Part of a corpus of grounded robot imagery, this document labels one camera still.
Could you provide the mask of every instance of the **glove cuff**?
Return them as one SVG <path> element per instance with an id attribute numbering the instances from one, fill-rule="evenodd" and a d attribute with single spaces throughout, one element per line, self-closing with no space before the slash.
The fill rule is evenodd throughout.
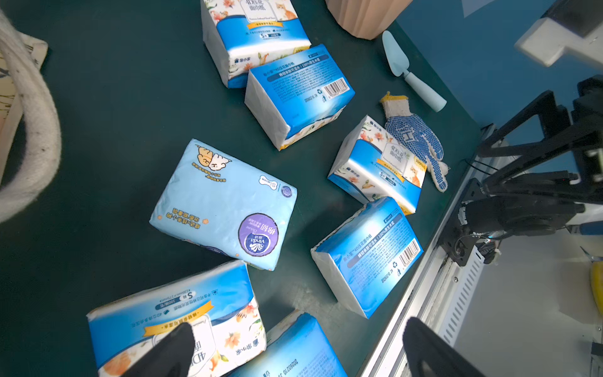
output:
<path id="1" fill-rule="evenodd" d="M 408 106 L 408 97 L 405 95 L 390 95 L 390 93 L 387 92 L 387 94 L 381 98 L 380 102 L 383 104 L 386 118 L 412 115 Z"/>

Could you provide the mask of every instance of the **yellow label banner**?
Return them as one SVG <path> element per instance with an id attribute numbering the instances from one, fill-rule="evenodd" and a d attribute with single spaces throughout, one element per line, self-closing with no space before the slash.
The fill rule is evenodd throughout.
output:
<path id="1" fill-rule="evenodd" d="M 399 201 L 396 201 L 396 203 L 398 203 L 398 205 L 400 206 L 400 209 L 402 210 L 404 216 L 412 215 L 412 212 L 407 210 L 406 207 L 404 207 L 404 204 L 400 203 Z"/>
<path id="2" fill-rule="evenodd" d="M 405 181 L 404 177 L 402 177 L 402 175 L 398 172 L 398 170 L 396 170 L 393 166 L 391 166 L 387 162 L 383 161 L 382 159 L 377 159 L 377 163 L 379 165 L 385 166 L 387 170 L 394 173 L 396 175 L 396 177 L 398 177 L 402 181 L 402 183 L 404 183 L 404 181 Z"/>
<path id="3" fill-rule="evenodd" d="M 261 21 L 261 22 L 253 22 L 252 24 L 248 24 L 247 27 L 249 28 L 249 30 L 251 29 L 255 29 L 255 28 L 259 28 L 262 26 L 276 26 L 279 28 L 283 27 L 283 23 L 282 22 L 276 22 L 276 21 Z"/>
<path id="4" fill-rule="evenodd" d="M 145 334 L 143 337 L 152 337 L 153 335 L 163 334 L 164 332 L 169 332 L 175 329 L 180 323 L 183 322 L 191 322 L 201 317 L 203 314 L 206 314 L 211 309 L 213 309 L 212 302 L 207 302 L 202 307 L 198 308 L 194 312 L 190 312 L 189 314 L 183 315 L 182 317 L 173 319 L 171 321 L 162 323 L 161 325 L 154 325 L 145 327 Z"/>
<path id="5" fill-rule="evenodd" d="M 418 167 L 421 168 L 421 170 L 427 171 L 427 165 L 425 165 L 425 163 L 423 161 L 418 159 L 417 156 L 415 156 L 415 164 L 418 165 Z"/>
<path id="6" fill-rule="evenodd" d="M 296 53 L 301 52 L 301 51 L 306 51 L 309 48 L 310 48 L 310 46 L 295 47 L 295 50 L 293 50 L 293 53 L 296 54 Z"/>

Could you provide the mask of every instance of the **facial tissue package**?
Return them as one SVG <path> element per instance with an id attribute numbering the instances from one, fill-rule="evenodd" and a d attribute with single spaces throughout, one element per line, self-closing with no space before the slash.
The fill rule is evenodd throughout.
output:
<path id="1" fill-rule="evenodd" d="M 183 241 L 273 270 L 296 198 L 295 187 L 193 139 L 149 222 Z"/>
<path id="2" fill-rule="evenodd" d="M 323 45 L 249 71 L 245 104 L 278 150 L 339 117 L 354 90 Z"/>
<path id="3" fill-rule="evenodd" d="M 390 197 L 366 204 L 311 250 L 337 301 L 370 318 L 423 253 Z"/>
<path id="4" fill-rule="evenodd" d="M 203 42 L 227 87 L 252 67 L 308 49 L 291 0 L 201 0 Z"/>
<path id="5" fill-rule="evenodd" d="M 363 204 L 392 197 L 405 215 L 417 211 L 427 166 L 370 116 L 341 144 L 329 180 Z"/>
<path id="6" fill-rule="evenodd" d="M 242 261 L 133 294 L 87 317 L 99 377 L 121 376 L 183 322 L 195 337 L 189 377 L 222 376 L 266 349 Z"/>
<path id="7" fill-rule="evenodd" d="M 316 318 L 295 310 L 267 334 L 268 347 L 229 377 L 347 377 Z"/>

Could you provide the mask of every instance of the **scoop handle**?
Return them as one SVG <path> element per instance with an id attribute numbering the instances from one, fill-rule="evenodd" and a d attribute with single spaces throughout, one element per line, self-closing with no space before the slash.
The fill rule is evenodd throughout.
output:
<path id="1" fill-rule="evenodd" d="M 409 72 L 408 75 L 404 77 L 404 80 L 435 112 L 440 111 L 446 105 L 446 100 L 442 98 L 441 95 L 437 94 L 435 90 L 422 82 L 421 79 L 412 72 Z"/>

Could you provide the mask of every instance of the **purple circular label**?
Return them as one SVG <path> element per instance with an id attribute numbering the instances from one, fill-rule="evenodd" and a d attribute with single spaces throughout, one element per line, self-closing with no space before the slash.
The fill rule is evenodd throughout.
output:
<path id="1" fill-rule="evenodd" d="M 293 193 L 291 192 L 291 188 L 290 188 L 289 186 L 283 186 L 283 188 L 282 188 L 282 189 L 280 189 L 280 192 L 283 194 L 283 196 L 284 196 L 285 198 L 290 198 L 290 197 L 291 197 L 291 195 L 293 194 Z"/>
<path id="2" fill-rule="evenodd" d="M 249 255 L 268 255 L 279 242 L 279 228 L 270 216 L 249 215 L 239 227 L 239 242 Z"/>

